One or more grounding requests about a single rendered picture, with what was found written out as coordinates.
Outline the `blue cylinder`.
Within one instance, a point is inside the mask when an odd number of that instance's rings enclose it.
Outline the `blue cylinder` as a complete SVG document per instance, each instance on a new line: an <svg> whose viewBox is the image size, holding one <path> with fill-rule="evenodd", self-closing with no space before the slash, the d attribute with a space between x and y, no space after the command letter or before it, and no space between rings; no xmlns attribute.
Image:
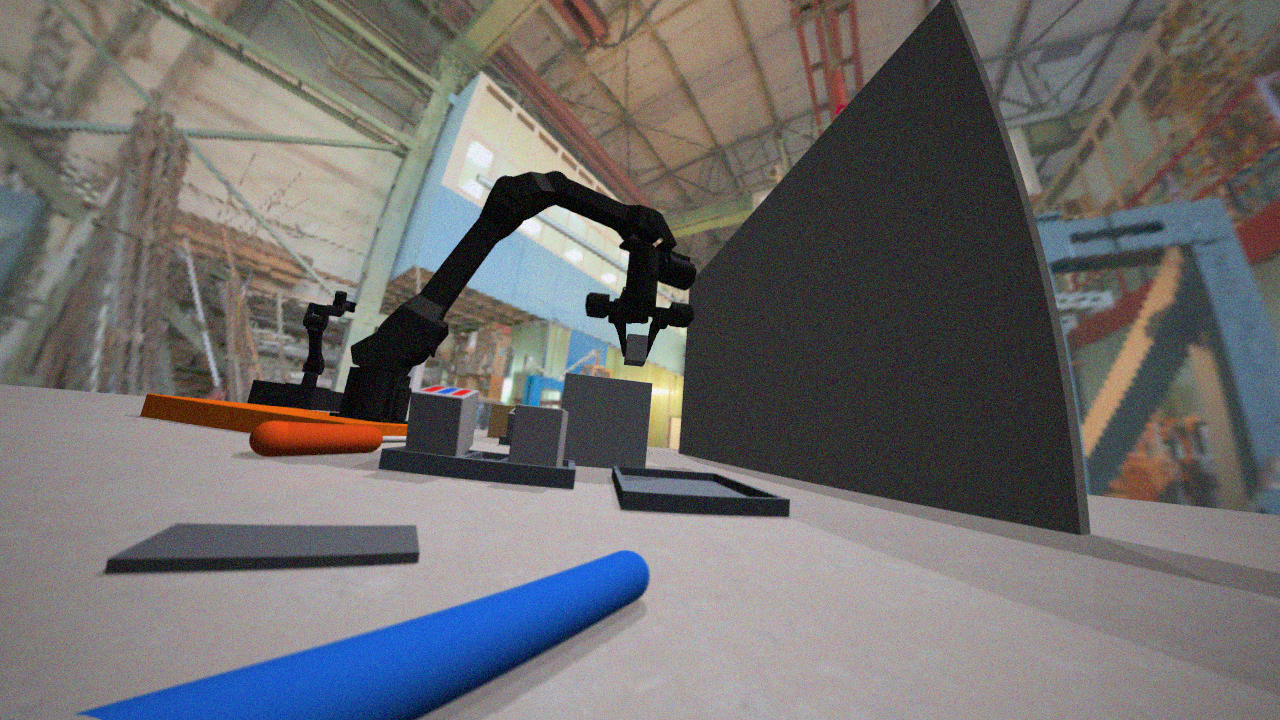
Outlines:
<svg viewBox="0 0 1280 720"><path fill-rule="evenodd" d="M419 720L602 623L646 591L625 550L422 618L155 691L100 720Z"/></svg>

